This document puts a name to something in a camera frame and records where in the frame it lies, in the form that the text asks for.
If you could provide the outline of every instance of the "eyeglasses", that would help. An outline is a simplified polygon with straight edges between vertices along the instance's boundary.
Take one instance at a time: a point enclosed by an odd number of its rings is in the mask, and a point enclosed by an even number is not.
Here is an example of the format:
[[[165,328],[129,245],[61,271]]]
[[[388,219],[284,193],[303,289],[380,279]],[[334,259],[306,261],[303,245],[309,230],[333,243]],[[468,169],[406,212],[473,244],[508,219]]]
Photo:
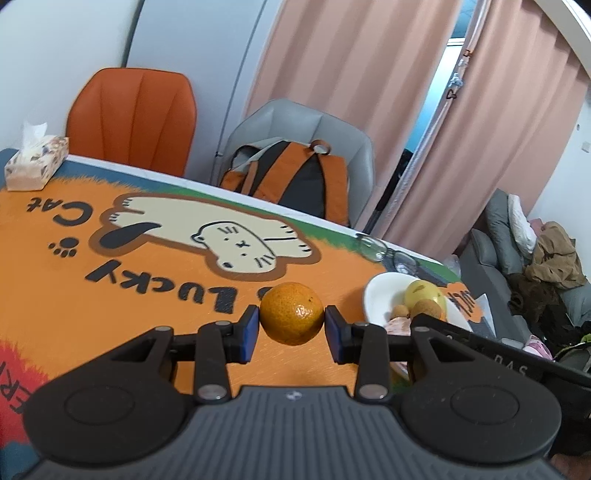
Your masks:
[[[378,238],[363,233],[357,234],[358,250],[361,255],[372,262],[384,262],[386,268],[406,275],[418,276],[419,264],[410,255],[390,248]]]

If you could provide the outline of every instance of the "curtain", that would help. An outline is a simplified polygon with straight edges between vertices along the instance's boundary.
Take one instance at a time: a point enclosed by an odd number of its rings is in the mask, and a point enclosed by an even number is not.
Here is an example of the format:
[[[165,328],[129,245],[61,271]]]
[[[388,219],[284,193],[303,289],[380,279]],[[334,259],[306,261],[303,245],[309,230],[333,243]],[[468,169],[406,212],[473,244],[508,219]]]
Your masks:
[[[363,228],[417,119],[462,0],[285,0],[248,113],[274,98],[325,111],[374,143]]]
[[[395,192],[372,232],[442,259],[494,190],[529,211],[550,178],[589,78],[533,0],[492,0],[480,39],[414,181]]]

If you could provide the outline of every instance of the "tissue box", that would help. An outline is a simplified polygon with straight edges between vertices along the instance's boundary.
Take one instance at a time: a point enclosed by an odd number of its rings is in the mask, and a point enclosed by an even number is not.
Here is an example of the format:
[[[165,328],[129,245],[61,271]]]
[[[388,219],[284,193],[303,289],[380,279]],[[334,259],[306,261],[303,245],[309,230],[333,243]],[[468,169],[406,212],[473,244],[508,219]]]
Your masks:
[[[7,189],[42,190],[68,155],[69,146],[67,137],[49,135],[30,148],[19,150],[4,166]]]

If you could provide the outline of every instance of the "screw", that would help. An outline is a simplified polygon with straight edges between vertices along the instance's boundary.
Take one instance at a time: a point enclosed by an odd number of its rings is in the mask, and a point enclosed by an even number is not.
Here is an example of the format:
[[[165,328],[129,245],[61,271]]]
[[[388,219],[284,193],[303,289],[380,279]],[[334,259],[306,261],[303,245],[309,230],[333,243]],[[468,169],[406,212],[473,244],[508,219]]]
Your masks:
[[[228,391],[217,384],[207,384],[199,387],[199,390],[197,390],[197,395],[204,400],[220,400],[226,396],[226,393]]]
[[[286,393],[285,396],[287,397],[288,400],[291,400],[291,401],[296,401],[296,400],[299,400],[301,397],[303,397],[302,393],[298,392],[297,390],[294,390],[293,392]]]
[[[359,395],[368,400],[380,400],[388,395],[388,389],[377,383],[368,383],[359,389]]]

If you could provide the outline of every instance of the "orange chair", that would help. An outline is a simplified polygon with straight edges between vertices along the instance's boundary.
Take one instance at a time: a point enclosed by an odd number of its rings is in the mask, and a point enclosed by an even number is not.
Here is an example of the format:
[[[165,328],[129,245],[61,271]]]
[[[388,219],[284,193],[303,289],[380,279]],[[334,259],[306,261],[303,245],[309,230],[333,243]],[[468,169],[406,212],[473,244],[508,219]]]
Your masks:
[[[183,176],[195,132],[191,84],[180,73],[103,69],[72,105],[70,153]]]

